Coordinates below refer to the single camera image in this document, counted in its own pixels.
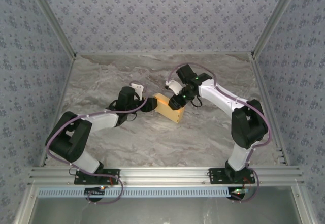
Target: aluminum rail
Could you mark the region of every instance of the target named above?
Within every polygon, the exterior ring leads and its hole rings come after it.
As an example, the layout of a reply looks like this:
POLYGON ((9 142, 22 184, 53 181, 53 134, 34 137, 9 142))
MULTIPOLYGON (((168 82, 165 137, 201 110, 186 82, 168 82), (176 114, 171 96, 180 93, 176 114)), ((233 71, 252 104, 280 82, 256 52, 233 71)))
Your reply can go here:
MULTIPOLYGON (((252 166, 259 177, 260 186, 297 186, 304 179, 299 166, 252 166)), ((195 187, 241 186, 241 184, 211 185, 207 175, 212 167, 116 167, 121 170, 120 179, 125 187, 195 187)), ((69 167, 34 167, 28 185, 37 187, 81 187, 74 185, 69 167)))

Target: enclosure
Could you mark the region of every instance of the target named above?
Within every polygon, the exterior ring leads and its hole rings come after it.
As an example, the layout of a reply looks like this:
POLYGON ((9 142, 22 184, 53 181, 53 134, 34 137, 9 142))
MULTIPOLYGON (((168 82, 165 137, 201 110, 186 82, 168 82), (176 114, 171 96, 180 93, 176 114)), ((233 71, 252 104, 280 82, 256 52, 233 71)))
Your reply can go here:
POLYGON ((325 0, 1 3, 1 223, 325 223, 325 0), (53 127, 67 111, 103 111, 134 80, 146 96, 170 98, 168 75, 186 62, 261 102, 272 141, 249 162, 256 197, 232 204, 229 189, 240 184, 210 182, 209 169, 224 168, 234 140, 231 118, 202 99, 185 106, 178 124, 137 112, 90 134, 87 151, 120 169, 124 194, 89 205, 76 170, 45 152, 53 127))

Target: black mounting plate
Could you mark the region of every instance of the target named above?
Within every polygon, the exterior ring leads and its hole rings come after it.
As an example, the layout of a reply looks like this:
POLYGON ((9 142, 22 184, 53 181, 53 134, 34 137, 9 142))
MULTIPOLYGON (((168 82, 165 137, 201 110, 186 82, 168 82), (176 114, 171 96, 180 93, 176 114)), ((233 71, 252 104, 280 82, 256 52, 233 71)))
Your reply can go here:
POLYGON ((210 168, 208 176, 211 184, 247 184, 247 182, 244 181, 244 178, 248 179, 251 184, 255 183, 254 172, 252 170, 245 168, 241 171, 242 177, 236 182, 231 181, 227 177, 225 168, 210 168))
MULTIPOLYGON (((109 174, 120 177, 120 169, 102 169, 100 174, 109 174)), ((75 185, 118 185, 115 178, 89 176, 81 171, 76 171, 75 185)))
POLYGON ((229 194, 230 194, 230 197, 227 197, 227 199, 230 199, 230 200, 242 200, 244 197, 245 197, 245 194, 246 193, 243 193, 243 194, 232 194, 233 191, 235 191, 236 189, 242 189, 242 188, 238 188, 238 187, 229 187, 228 188, 228 191, 229 191, 229 194))
POLYGON ((89 200, 92 202, 97 202, 99 200, 101 200, 103 196, 105 194, 104 190, 101 190, 99 187, 93 187, 93 188, 85 188, 85 191, 83 192, 84 195, 88 196, 88 195, 96 195, 98 197, 89 197, 89 200))

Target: wire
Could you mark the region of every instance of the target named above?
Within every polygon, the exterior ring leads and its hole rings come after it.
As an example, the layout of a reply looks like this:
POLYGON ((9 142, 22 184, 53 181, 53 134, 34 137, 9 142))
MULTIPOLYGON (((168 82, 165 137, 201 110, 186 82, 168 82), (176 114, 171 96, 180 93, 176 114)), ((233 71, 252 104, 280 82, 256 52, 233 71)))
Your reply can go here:
POLYGON ((126 120, 126 121, 134 121, 137 118, 137 113, 134 113, 135 117, 132 120, 126 120))
POLYGON ((69 174, 70 174, 71 176, 76 176, 76 174, 72 174, 72 173, 70 172, 70 170, 71 170, 72 168, 75 168, 75 167, 71 167, 71 168, 68 170, 68 172, 69 172, 69 174))
POLYGON ((179 67, 181 67, 181 66, 183 66, 183 65, 195 65, 195 66, 198 66, 198 67, 200 67, 200 68, 203 68, 203 69, 205 69, 206 71, 208 71, 209 73, 211 73, 211 74, 213 75, 213 80, 214 80, 215 88, 216 88, 216 90, 217 90, 219 93, 221 93, 223 96, 227 97, 228 99, 230 99, 230 100, 232 100, 232 101, 235 101, 235 103, 242 104, 242 105, 248 107, 249 109, 253 110, 254 112, 256 112, 256 113, 257 113, 257 114, 262 118, 262 120, 265 122, 265 124, 267 125, 267 127, 268 127, 268 129, 269 129, 269 137, 268 137, 267 141, 266 141, 265 143, 262 143, 262 144, 256 144, 256 145, 253 145, 253 146, 252 146, 252 149, 251 149, 251 151, 250 151, 250 153, 248 154, 248 157, 247 157, 247 159, 246 159, 246 164, 245 164, 245 166, 246 166, 247 169, 253 171, 254 175, 256 176, 257 187, 256 187, 256 191, 253 193, 252 196, 250 196, 250 197, 249 197, 248 199, 246 199, 246 200, 240 200, 240 201, 241 201, 241 202, 247 202, 247 201, 250 201, 250 200, 253 199, 253 198, 256 196, 256 194, 257 194, 257 191, 258 191, 258 188, 259 188, 259 179, 258 179, 258 175, 257 175, 256 171, 255 171, 253 168, 249 167, 248 163, 249 163, 249 159, 251 158, 251 156, 252 156, 252 154, 253 154, 253 152, 255 151, 256 148, 258 148, 258 147, 262 147, 262 146, 265 146, 265 145, 268 145, 268 144, 271 142, 271 140, 272 140, 272 129, 271 129, 271 126, 270 126, 270 124, 269 124, 269 121, 264 117, 263 113, 260 112, 260 111, 259 111, 258 109, 256 109, 255 107, 253 107, 253 106, 251 106, 250 104, 248 104, 248 103, 246 103, 246 102, 244 102, 244 101, 241 101, 241 100, 239 100, 239 99, 237 99, 237 98, 235 98, 235 97, 232 97, 231 95, 229 95, 229 94, 223 92, 223 91, 218 87, 218 84, 217 84, 217 76, 216 76, 216 74, 215 74, 213 71, 211 71, 210 69, 206 68, 205 66, 203 66, 203 65, 201 65, 201 64, 197 64, 197 63, 194 63, 194 62, 186 62, 186 63, 180 63, 180 64, 176 65, 176 66, 172 69, 172 71, 169 73, 169 75, 168 75, 168 80, 167 80, 168 82, 170 81, 170 78, 171 78, 171 76, 172 76, 172 73, 173 73, 177 68, 179 68, 179 67))
POLYGON ((248 189, 248 191, 250 191, 250 189, 251 189, 250 181, 246 177, 243 177, 243 180, 244 180, 244 182, 248 182, 249 183, 249 189, 248 189))
POLYGON ((73 164, 73 163, 70 163, 70 162, 68 162, 68 161, 65 161, 64 159, 60 159, 60 158, 58 158, 58 157, 56 157, 55 155, 53 155, 51 152, 50 152, 50 150, 49 150, 49 148, 50 148, 50 146, 51 146, 51 144, 52 144, 52 142, 53 142, 53 140, 59 135, 59 133, 61 133, 62 132, 62 130, 63 129, 65 129, 67 126, 69 126, 71 123, 73 123, 73 122, 75 122, 75 121, 77 121, 77 120, 79 120, 79 119, 82 119, 82 118, 89 118, 89 117, 94 117, 94 116, 99 116, 99 115, 104 115, 104 114, 116 114, 116 113, 122 113, 122 114, 127 114, 127 113, 133 113, 133 112, 136 112, 136 111, 138 111, 138 110, 140 110, 145 104, 147 103, 147 98, 144 100, 144 102, 139 106, 139 107, 137 107, 137 108, 135 108, 135 109, 132 109, 132 110, 129 110, 129 111, 108 111, 108 110, 104 110, 104 111, 100 111, 100 112, 95 112, 95 113, 91 113, 91 114, 88 114, 88 115, 80 115, 80 116, 77 116, 77 117, 75 117, 75 118, 73 118, 73 119, 71 119, 70 121, 67 121, 64 125, 62 125, 53 135, 52 135, 52 137, 50 138, 50 140, 48 141, 48 143, 47 143, 47 145, 46 145, 46 148, 45 148, 45 150, 46 150, 46 153, 49 155, 49 156, 51 156, 52 158, 54 158, 55 160, 57 160, 57 161, 59 161, 59 162, 62 162, 62 163, 64 163, 64 164, 68 164, 68 165, 70 165, 70 166, 73 166, 73 167, 75 167, 75 168, 77 168, 77 171, 79 170, 79 171, 81 171, 81 172, 83 172, 83 173, 85 173, 85 174, 87 174, 87 175, 90 175, 90 176, 95 176, 95 177, 111 177, 111 178, 114 178, 114 179, 116 179, 119 183, 120 183, 120 185, 121 185, 121 192, 120 192, 120 194, 115 198, 115 199, 113 199, 113 200, 111 200, 111 201, 106 201, 106 202, 92 202, 92 201, 89 201, 89 203, 90 204, 99 204, 99 205, 105 205, 105 204, 112 204, 112 203, 115 203, 116 201, 118 201, 120 198, 121 198, 121 196, 122 196, 122 194, 123 194, 123 189, 124 189, 124 186, 123 186, 123 182, 118 178, 118 177, 116 177, 116 176, 114 176, 114 175, 110 175, 110 174, 97 174, 97 173, 92 173, 92 172, 87 172, 87 171, 85 171, 85 170, 83 170, 83 169, 80 169, 77 165, 75 165, 75 164, 73 164))
POLYGON ((194 107, 201 107, 202 106, 202 101, 200 100, 200 98, 197 96, 197 99, 198 99, 198 101, 200 102, 200 105, 199 106, 197 106, 196 104, 194 104, 194 102, 193 102, 193 100, 191 100, 191 104, 194 106, 194 107))
POLYGON ((93 201, 90 200, 90 195, 91 195, 93 192, 95 192, 95 191, 94 191, 94 190, 89 191, 89 193, 88 193, 88 195, 87 195, 87 200, 88 200, 89 203, 93 203, 94 205, 96 205, 97 202, 93 202, 93 201))

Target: wall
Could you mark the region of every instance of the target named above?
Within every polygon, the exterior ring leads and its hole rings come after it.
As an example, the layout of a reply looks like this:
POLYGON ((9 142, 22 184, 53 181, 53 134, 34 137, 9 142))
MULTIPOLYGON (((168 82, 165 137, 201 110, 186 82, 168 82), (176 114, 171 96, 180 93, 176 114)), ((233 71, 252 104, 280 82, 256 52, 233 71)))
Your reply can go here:
POLYGON ((290 161, 325 223, 325 0, 292 0, 258 58, 290 161))
POLYGON ((70 65, 34 0, 0 0, 0 223, 40 161, 70 65))
POLYGON ((76 52, 251 51, 278 0, 48 0, 76 52))

